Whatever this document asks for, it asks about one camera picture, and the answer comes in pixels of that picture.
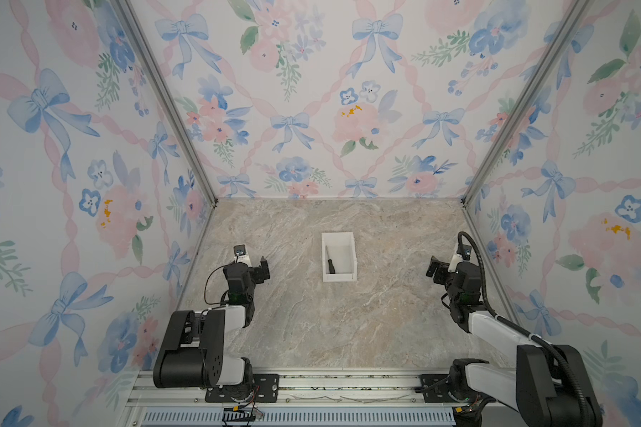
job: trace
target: floral wallpaper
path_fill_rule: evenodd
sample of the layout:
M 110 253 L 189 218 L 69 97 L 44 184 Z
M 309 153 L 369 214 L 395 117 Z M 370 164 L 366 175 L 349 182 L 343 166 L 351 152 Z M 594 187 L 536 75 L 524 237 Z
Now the floral wallpaper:
M 460 197 L 570 1 L 132 4 L 219 197 L 371 198 Z
M 592 4 L 473 202 L 525 327 L 580 350 L 605 426 L 641 426 L 641 0 Z
M 0 1 L 0 426 L 116 424 L 209 209 L 108 3 Z

